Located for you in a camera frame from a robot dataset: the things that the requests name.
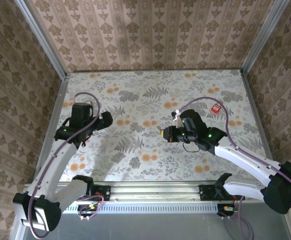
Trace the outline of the floral patterned table sheet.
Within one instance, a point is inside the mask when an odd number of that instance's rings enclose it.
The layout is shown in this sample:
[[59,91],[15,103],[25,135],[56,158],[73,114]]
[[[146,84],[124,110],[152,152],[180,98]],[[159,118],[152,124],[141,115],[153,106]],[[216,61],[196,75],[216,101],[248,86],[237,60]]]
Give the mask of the floral patterned table sheet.
[[[113,124],[95,131],[70,159],[60,178],[75,175],[95,181],[202,181],[223,173],[250,175],[228,160],[194,144],[168,143],[161,130],[173,124],[171,112],[186,106],[209,127],[229,129],[242,147],[266,157],[239,70],[160,70],[73,73],[59,116],[63,123],[73,103],[108,111]],[[218,114],[214,104],[222,106]]]

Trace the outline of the grey metal sheet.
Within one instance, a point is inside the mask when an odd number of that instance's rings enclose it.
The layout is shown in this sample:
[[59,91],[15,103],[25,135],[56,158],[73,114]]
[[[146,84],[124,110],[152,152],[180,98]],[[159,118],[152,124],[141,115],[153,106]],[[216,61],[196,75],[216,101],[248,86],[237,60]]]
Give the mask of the grey metal sheet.
[[80,220],[73,214],[61,218],[58,227],[43,240],[291,240],[286,224],[261,220],[239,224],[234,217],[215,214],[98,214]]

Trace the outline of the aluminium table side rail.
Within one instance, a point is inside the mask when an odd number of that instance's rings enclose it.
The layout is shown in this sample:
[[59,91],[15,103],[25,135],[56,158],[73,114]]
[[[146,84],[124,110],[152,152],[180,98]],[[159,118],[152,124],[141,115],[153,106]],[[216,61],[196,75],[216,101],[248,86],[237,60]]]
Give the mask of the aluminium table side rail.
[[246,91],[247,98],[249,100],[250,107],[252,109],[252,113],[253,113],[253,116],[255,119],[256,127],[258,128],[258,132],[259,132],[260,139],[261,139],[261,142],[263,145],[263,149],[265,151],[266,158],[272,160],[273,159],[272,152],[271,152],[271,149],[270,149],[267,137],[266,137],[266,133],[265,133],[263,125],[262,125],[262,121],[261,121],[261,118],[260,118],[260,115],[258,112],[258,108],[257,108],[255,100],[254,100],[253,93],[252,93],[250,85],[249,85],[248,79],[243,73],[241,73],[241,78],[242,78],[243,85],[245,87],[245,91]]
[[69,84],[69,79],[70,79],[71,74],[67,74],[65,78],[61,81],[59,91],[57,93],[57,97],[55,100],[55,104],[53,107],[53,111],[51,114],[50,122],[45,134],[44,142],[42,145],[42,149],[38,158],[36,170],[34,173],[34,179],[36,176],[39,174],[40,170],[44,166],[46,161],[49,161],[49,155],[52,149],[52,145],[54,142],[54,136],[57,130],[58,122],[59,122],[59,117],[61,114],[62,106],[64,103],[64,99],[68,90],[68,84]]

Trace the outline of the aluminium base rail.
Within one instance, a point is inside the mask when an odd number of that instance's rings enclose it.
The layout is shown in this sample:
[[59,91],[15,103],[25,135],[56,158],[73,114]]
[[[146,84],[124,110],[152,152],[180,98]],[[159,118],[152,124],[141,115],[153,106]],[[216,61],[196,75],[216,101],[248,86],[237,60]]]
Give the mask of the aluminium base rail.
[[86,196],[87,189],[94,185],[110,186],[110,200],[107,203],[192,203],[199,202],[199,185],[214,185],[208,181],[95,181],[82,180],[57,182],[52,186],[42,183],[35,190],[35,184],[26,185],[25,192],[35,198],[46,197],[51,202],[61,202],[61,196],[71,201]]

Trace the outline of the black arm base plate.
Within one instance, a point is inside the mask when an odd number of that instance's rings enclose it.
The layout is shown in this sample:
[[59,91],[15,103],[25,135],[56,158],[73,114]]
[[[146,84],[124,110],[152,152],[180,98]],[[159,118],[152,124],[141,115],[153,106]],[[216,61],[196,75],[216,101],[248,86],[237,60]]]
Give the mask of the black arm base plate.
[[241,195],[231,195],[222,186],[214,184],[199,185],[199,196],[201,201],[233,201],[240,200]]
[[105,202],[108,202],[111,197],[111,187],[109,185],[94,185],[90,186],[86,191],[86,196],[101,195]]

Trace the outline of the aluminium frame post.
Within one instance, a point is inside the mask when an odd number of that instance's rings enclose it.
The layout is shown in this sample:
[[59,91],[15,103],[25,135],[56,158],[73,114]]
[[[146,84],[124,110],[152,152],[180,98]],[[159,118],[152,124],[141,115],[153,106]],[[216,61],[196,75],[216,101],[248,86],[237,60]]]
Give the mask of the aluminium frame post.
[[275,0],[240,70],[246,75],[254,65],[290,0]]
[[36,36],[38,42],[40,43],[43,51],[50,60],[53,68],[57,72],[58,76],[62,81],[67,78],[67,72],[64,69],[61,61],[58,58],[56,51],[54,50],[48,36],[46,35],[43,27],[40,24],[39,19],[36,17],[34,11],[32,10],[28,0],[15,0],[17,6],[19,7],[21,13],[25,17],[30,29]]

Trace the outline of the black connector bracket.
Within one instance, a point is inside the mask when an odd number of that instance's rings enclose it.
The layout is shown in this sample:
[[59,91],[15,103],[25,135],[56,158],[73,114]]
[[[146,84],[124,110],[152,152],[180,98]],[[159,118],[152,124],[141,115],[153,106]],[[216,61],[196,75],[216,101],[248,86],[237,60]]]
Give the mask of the black connector bracket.
[[234,204],[217,204],[217,215],[220,217],[227,217],[227,216],[233,216],[234,215]]
[[82,219],[92,218],[101,208],[101,203],[79,204],[77,207],[77,214]]

